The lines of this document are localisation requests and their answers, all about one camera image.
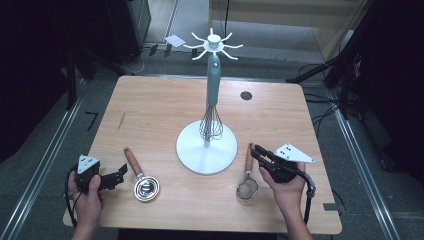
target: left hand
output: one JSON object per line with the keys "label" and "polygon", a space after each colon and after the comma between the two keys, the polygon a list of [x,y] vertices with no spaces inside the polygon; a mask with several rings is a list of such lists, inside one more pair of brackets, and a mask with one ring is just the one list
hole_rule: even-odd
{"label": "left hand", "polygon": [[73,200],[78,219],[73,239],[93,239],[96,235],[100,226],[102,206],[106,201],[105,196],[98,192],[100,182],[100,176],[95,175],[90,181],[88,194],[84,194],[78,191],[75,171],[69,176],[68,188],[74,193]]}

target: white round base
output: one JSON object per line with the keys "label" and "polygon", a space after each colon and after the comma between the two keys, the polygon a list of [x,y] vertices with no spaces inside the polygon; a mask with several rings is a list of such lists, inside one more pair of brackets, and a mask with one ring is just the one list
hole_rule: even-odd
{"label": "white round base", "polygon": [[193,122],[181,131],[177,139],[177,154],[191,171],[201,175],[216,174],[226,169],[237,154],[237,140],[223,125],[222,137],[208,144],[200,136],[200,122]]}

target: wrist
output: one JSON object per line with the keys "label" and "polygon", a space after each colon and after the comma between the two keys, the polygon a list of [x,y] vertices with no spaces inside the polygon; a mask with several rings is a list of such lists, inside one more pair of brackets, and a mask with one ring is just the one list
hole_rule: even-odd
{"label": "wrist", "polygon": [[300,210],[300,200],[294,201],[294,200],[281,199],[276,197],[276,203],[285,218],[286,217],[294,218],[294,217],[298,217],[299,215],[302,216],[302,213]]}
{"label": "wrist", "polygon": [[291,220],[297,221],[299,219],[303,219],[302,213],[301,213],[299,207],[284,208],[284,209],[280,209],[280,210],[281,210],[281,213],[283,214],[283,217],[286,221],[291,221]]}
{"label": "wrist", "polygon": [[94,239],[98,230],[98,226],[95,225],[83,225],[78,224],[75,229],[72,240],[89,240]]}

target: whisk handle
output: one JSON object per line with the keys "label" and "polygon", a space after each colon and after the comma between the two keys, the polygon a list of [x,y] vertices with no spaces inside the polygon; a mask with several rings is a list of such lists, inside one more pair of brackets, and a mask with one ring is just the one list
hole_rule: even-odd
{"label": "whisk handle", "polygon": [[211,54],[208,61],[207,102],[211,106],[218,103],[219,83],[221,81],[221,62],[216,54]]}
{"label": "whisk handle", "polygon": [[252,169],[253,169],[253,157],[252,157],[252,154],[250,152],[250,149],[254,146],[255,146],[254,143],[249,143],[249,145],[247,147],[246,165],[245,165],[245,170],[246,170],[247,175],[252,173]]}
{"label": "whisk handle", "polygon": [[131,165],[131,168],[134,171],[134,174],[137,176],[140,174],[143,174],[143,170],[141,170],[140,164],[137,161],[137,158],[135,158],[134,154],[130,150],[129,147],[124,148],[125,156],[127,157],[128,162]]}

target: wire whisk head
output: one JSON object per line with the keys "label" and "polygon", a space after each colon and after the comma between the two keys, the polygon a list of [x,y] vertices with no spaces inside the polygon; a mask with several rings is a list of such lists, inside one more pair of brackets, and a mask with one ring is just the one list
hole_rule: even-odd
{"label": "wire whisk head", "polygon": [[208,105],[206,113],[200,122],[199,131],[204,141],[210,142],[214,139],[221,139],[224,127],[215,106]]}

